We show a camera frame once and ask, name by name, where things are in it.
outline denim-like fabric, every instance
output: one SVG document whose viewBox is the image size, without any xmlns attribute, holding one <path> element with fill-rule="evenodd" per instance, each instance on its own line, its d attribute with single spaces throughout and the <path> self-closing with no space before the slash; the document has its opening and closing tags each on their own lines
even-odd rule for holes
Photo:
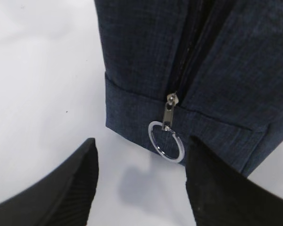
<svg viewBox="0 0 283 226">
<path fill-rule="evenodd" d="M 163 119 L 189 0 L 95 3 L 106 66 L 107 126 L 155 151 L 148 124 Z M 283 0 L 236 2 L 176 106 L 172 128 L 185 147 L 195 135 L 245 176 L 283 141 Z M 156 134 L 163 150 L 176 156 L 170 135 Z"/>
</svg>

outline zipper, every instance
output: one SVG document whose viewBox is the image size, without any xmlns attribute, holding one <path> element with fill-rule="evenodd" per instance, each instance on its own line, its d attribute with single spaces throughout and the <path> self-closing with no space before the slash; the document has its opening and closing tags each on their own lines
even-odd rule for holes
<svg viewBox="0 0 283 226">
<path fill-rule="evenodd" d="M 190 1 L 166 96 L 183 100 L 237 0 Z"/>
</svg>

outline white surface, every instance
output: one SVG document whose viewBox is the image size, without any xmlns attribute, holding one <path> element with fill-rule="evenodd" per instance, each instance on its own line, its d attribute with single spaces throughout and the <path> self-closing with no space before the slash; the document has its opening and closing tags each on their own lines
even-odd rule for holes
<svg viewBox="0 0 283 226">
<path fill-rule="evenodd" d="M 104 64 L 91 0 L 0 0 L 0 202 L 95 137 L 88 225 L 192 226 L 182 166 L 105 128 Z M 283 144 L 251 179 L 283 197 Z"/>
</svg>

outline ribbed black material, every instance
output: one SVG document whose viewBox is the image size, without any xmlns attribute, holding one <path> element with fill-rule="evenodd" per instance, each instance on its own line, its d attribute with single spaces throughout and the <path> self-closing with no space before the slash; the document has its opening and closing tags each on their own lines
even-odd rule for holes
<svg viewBox="0 0 283 226">
<path fill-rule="evenodd" d="M 197 226 L 283 226 L 283 200 L 247 180 L 193 138 L 186 188 Z"/>
<path fill-rule="evenodd" d="M 90 138 L 44 179 L 1 203 L 0 226 L 85 226 L 98 173 Z"/>
</svg>

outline zipper pull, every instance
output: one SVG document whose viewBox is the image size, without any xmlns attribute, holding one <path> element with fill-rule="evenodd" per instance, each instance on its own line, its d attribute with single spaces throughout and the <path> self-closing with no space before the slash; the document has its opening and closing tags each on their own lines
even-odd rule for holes
<svg viewBox="0 0 283 226">
<path fill-rule="evenodd" d="M 164 119 L 162 121 L 162 130 L 168 131 L 172 127 L 173 111 L 179 100 L 176 93 L 171 93 L 166 97 Z"/>
</svg>

